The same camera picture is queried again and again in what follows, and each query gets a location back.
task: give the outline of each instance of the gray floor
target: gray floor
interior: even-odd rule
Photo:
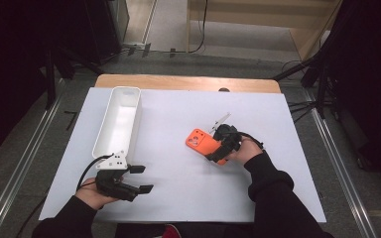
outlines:
[[[145,42],[151,44],[151,50],[186,50],[187,3],[187,0],[157,0]],[[202,22],[190,22],[191,51],[199,46],[201,28]],[[128,38],[128,34],[126,37],[131,42],[139,42],[142,38]],[[288,29],[212,22],[205,24],[204,45],[197,53],[202,56],[253,60],[300,60]]]
[[[166,1],[158,0],[158,10],[161,10],[162,3]],[[163,44],[156,41],[160,39],[156,32],[156,19],[148,41],[153,41],[151,50],[163,50]],[[228,47],[217,53],[205,50],[205,55],[176,55],[170,58],[169,55],[161,53],[150,53],[143,58],[142,53],[133,56],[121,55],[105,64],[102,68],[108,73],[148,73],[148,74],[171,74],[171,75],[204,75],[236,78],[269,78],[283,70],[285,62],[294,60],[297,55],[291,41],[286,39],[286,34],[280,35],[280,44],[276,48],[266,45],[268,53],[255,53],[254,57],[235,54],[229,55]],[[273,39],[264,39],[266,42],[274,42]],[[283,54],[280,50],[286,49],[289,55]],[[306,101],[305,90],[300,87],[299,79],[303,74],[298,73],[291,76],[292,80],[280,82],[281,90],[286,95],[289,102]],[[55,117],[50,124],[39,150],[34,156],[28,173],[22,183],[15,199],[11,201],[11,206],[6,213],[6,217],[0,225],[0,237],[15,237],[22,223],[32,212],[33,208],[42,197],[53,181],[53,177],[58,169],[59,162],[64,154],[65,146],[69,140],[71,128],[67,128],[72,115],[66,111],[79,112],[90,86],[93,86],[96,76],[86,68],[78,68],[73,80],[67,80],[64,90],[59,90],[61,103],[56,110]],[[14,128],[0,148],[0,194],[5,188],[12,172],[15,170],[20,158],[27,148],[30,138],[35,132],[44,114],[46,105],[46,95],[40,98],[30,109],[28,114]],[[329,126],[331,135],[344,160],[350,177],[361,197],[370,220],[376,230],[377,236],[381,237],[381,173],[368,173],[361,170],[356,164],[356,155],[343,130],[338,122],[326,111],[326,123]],[[308,114],[296,124],[299,137],[305,151],[308,164],[321,197],[321,203],[327,223],[321,226],[335,237],[361,237],[359,228],[355,222],[351,208],[346,196],[341,188],[335,170],[331,164],[326,147],[318,131],[312,114]],[[28,223],[23,237],[30,237],[32,229],[38,224],[40,209],[36,212]],[[107,223],[94,224],[93,231],[95,237],[112,237],[115,225]]]

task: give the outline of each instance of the white plastic bin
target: white plastic bin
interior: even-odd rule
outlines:
[[[139,88],[121,86],[113,88],[92,156],[96,159],[123,151],[128,164],[131,163],[141,111]]]

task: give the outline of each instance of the person's hand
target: person's hand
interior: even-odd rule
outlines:
[[[240,149],[236,152],[233,151],[230,155],[225,157],[225,160],[234,160],[240,163],[241,165],[246,164],[254,156],[262,154],[261,148],[256,145],[252,139],[242,136],[242,143]]]
[[[103,205],[117,201],[119,199],[105,196],[98,192],[97,186],[95,185],[95,178],[88,178],[82,183],[82,187],[75,193],[75,196],[85,202],[94,210],[100,209]]]

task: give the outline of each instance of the black cable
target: black cable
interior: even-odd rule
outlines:
[[[203,20],[202,20],[202,40],[200,41],[199,47],[196,50],[191,51],[190,53],[195,53],[199,51],[205,41],[205,21],[206,21],[206,9],[208,8],[208,0],[205,0],[205,9],[203,10]]]
[[[306,105],[304,107],[300,107],[300,108],[296,108],[296,109],[290,110],[290,113],[293,114],[295,112],[302,111],[302,110],[304,110],[306,108],[309,108],[309,107],[312,107],[312,105],[310,104],[310,105]]]
[[[300,105],[310,105],[316,103],[316,101],[304,101],[304,102],[288,102],[289,107],[295,107]]]
[[[87,186],[87,185],[92,185],[93,183],[95,183],[95,181],[92,181],[92,182],[89,182],[89,183],[86,183],[86,184],[83,184],[80,188],[82,188],[82,187],[85,187],[85,186]]]
[[[199,29],[199,32],[200,32],[200,35],[204,35],[205,34],[205,29],[201,29],[200,28],[200,14],[199,14],[199,11],[197,11],[197,28]],[[205,42],[203,42],[203,51],[199,54],[203,54],[206,50],[206,46],[205,46]]]
[[[163,53],[163,54],[193,54],[203,46],[205,42],[205,22],[206,22],[206,9],[208,7],[208,0],[205,0],[205,8],[203,10],[203,20],[202,20],[202,40],[200,41],[199,46],[197,47],[196,50],[191,51],[191,52],[163,52],[163,51],[146,51],[146,50],[141,50],[141,49],[135,49],[137,52],[148,52],[148,53]]]
[[[281,66],[281,73],[284,72],[284,67],[285,67],[287,64],[289,64],[290,62],[295,62],[295,61],[299,62],[299,65],[304,66],[304,65],[302,64],[302,61],[301,61],[301,60],[290,60],[290,61],[285,62],[285,63],[283,64],[283,66]],[[294,78],[289,78],[289,77],[286,77],[286,79],[288,79],[288,80],[295,80]]]
[[[21,235],[23,234],[24,229],[26,228],[27,224],[29,223],[30,219],[33,217],[33,215],[36,213],[36,211],[45,203],[46,197],[43,197],[43,199],[39,202],[39,204],[36,205],[36,207],[33,209],[33,211],[30,213],[30,215],[27,217],[27,219],[24,221],[23,225],[21,226],[20,230],[17,233],[16,238],[21,238]]]
[[[89,169],[95,164],[97,163],[98,161],[101,161],[101,160],[104,160],[104,159],[108,159],[110,157],[112,157],[113,155],[110,155],[110,156],[102,156],[102,157],[99,157],[97,159],[95,159],[94,161],[92,161],[85,169],[85,171],[82,173],[82,176],[81,178],[79,179],[79,182],[78,182],[78,185],[76,186],[76,190],[79,190],[81,188],[81,184],[82,184],[82,181],[86,175],[86,173],[89,171]]]
[[[298,122],[300,119],[302,119],[304,116],[308,115],[309,112],[311,112],[315,107],[314,106],[311,106],[311,108],[309,108],[309,110],[307,110],[305,113],[303,113],[300,117],[298,117],[296,120],[294,120],[293,122],[296,123]]]
[[[253,138],[251,135],[247,134],[247,133],[244,133],[244,132],[223,132],[221,133],[221,136],[222,137],[225,137],[224,135],[230,135],[230,134],[238,134],[240,136],[244,136],[244,137],[248,137],[250,138],[253,142],[255,142],[255,144],[261,148],[262,150],[264,149],[264,143],[262,142],[259,142],[258,140],[256,140],[255,138]]]

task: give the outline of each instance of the person's arm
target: person's arm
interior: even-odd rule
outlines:
[[[43,220],[33,231],[33,238],[92,237],[91,224],[97,210],[116,201],[97,191],[94,178],[87,179],[55,218]]]
[[[254,237],[326,237],[293,193],[293,180],[272,164],[268,154],[248,138],[227,159],[244,165],[251,174],[249,197],[256,202]]]

